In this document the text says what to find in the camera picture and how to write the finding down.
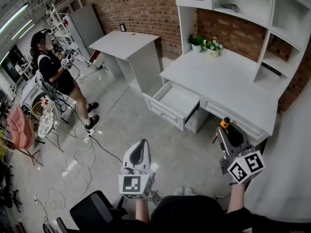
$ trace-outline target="black shoe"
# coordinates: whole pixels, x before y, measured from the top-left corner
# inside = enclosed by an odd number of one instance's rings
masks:
[[[97,102],[89,103],[88,106],[89,107],[87,109],[87,113],[90,113],[92,110],[98,107],[98,103]]]
[[[93,117],[90,117],[89,119],[91,120],[91,123],[89,125],[86,125],[87,130],[90,130],[91,128],[95,126],[96,123],[98,123],[99,115],[95,115]]]

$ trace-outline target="flower pot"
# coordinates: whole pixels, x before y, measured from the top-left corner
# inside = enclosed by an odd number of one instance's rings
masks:
[[[219,56],[219,50],[207,49],[207,54],[211,57],[217,58]]]
[[[194,52],[201,52],[201,46],[195,46],[195,45],[193,45],[193,44],[191,44],[192,45],[192,50],[194,51]]]

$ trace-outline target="gray floor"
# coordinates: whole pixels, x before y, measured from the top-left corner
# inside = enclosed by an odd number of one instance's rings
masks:
[[[84,77],[91,73],[93,69],[79,66]],[[76,70],[70,70],[73,77],[77,76]],[[124,77],[117,79],[109,78],[104,70],[91,74],[85,82],[79,84],[88,102],[97,101],[100,106],[95,113],[103,117],[119,96],[127,88]],[[74,114],[70,111],[64,115],[70,123],[73,123]],[[218,144],[212,144],[215,136],[216,126],[220,120],[209,115],[201,130],[194,134],[188,130],[180,131],[170,123],[164,121],[157,115],[148,110],[142,96],[132,92],[128,88],[115,106],[101,121],[95,130],[94,138],[100,144],[112,152],[114,155],[123,159],[124,153],[140,139],[147,139],[151,148],[152,163],[157,163],[159,168],[156,172],[153,190],[158,190],[160,196],[172,195],[178,186],[192,186],[197,194],[214,197],[229,193],[230,178],[222,176],[219,168],[219,159],[222,155]],[[58,123],[60,127],[70,130],[68,125]],[[19,199],[23,203],[22,213],[18,213],[13,208],[9,213],[13,214],[15,220],[21,219],[27,232],[42,232],[44,222],[44,211],[42,207],[34,201],[34,195],[46,207],[50,223],[57,217],[61,217],[68,228],[76,229],[76,225],[70,217],[69,210],[79,201],[79,197],[86,190],[86,183],[79,177],[66,171],[65,161],[71,157],[78,149],[88,147],[81,138],[86,135],[81,129],[74,138],[62,130],[58,129],[60,146],[65,153],[62,153],[50,142],[46,144],[35,144],[30,152],[41,149],[39,160],[43,162],[43,167],[38,164],[33,166],[30,158],[14,152],[10,164],[13,166],[13,187],[20,191]],[[49,138],[56,143],[56,136],[49,134]],[[118,174],[121,172],[121,163],[93,141],[92,145],[96,152],[96,160],[91,169],[90,190],[101,190],[112,203],[117,203],[120,195],[118,193]],[[93,160],[92,149],[79,151],[76,158],[88,166]],[[68,166],[73,161],[67,160]],[[90,180],[87,170],[75,165],[72,172]],[[60,191],[66,198],[66,206],[62,200]],[[50,198],[57,201],[57,207],[51,203]],[[221,201],[222,207],[226,209],[228,200]],[[126,202],[125,207],[133,211],[133,201]],[[155,206],[149,202],[150,211]]]

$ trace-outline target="fluorescent light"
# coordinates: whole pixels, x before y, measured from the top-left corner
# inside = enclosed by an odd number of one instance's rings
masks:
[[[20,12],[22,12],[24,9],[26,9],[28,7],[28,4],[25,4],[23,7],[21,7],[4,25],[3,27],[0,29],[0,33],[9,25],[9,23],[11,21],[13,21],[13,19],[15,17],[17,17],[19,15]]]
[[[27,29],[27,30],[25,31],[25,33],[23,33],[23,34],[21,35],[20,39],[24,36],[24,34],[26,34],[26,33],[28,32],[29,29]]]
[[[1,60],[0,65],[1,65],[2,62],[4,61],[5,57],[8,56],[9,52],[10,52],[10,51],[8,51],[8,52],[6,53],[6,55],[4,56],[4,58]]]
[[[32,22],[32,19],[29,21],[29,22],[27,22],[14,36],[13,36],[13,38],[11,39],[11,40],[13,40],[14,38],[15,38],[15,36],[17,36],[29,23],[31,23]]]

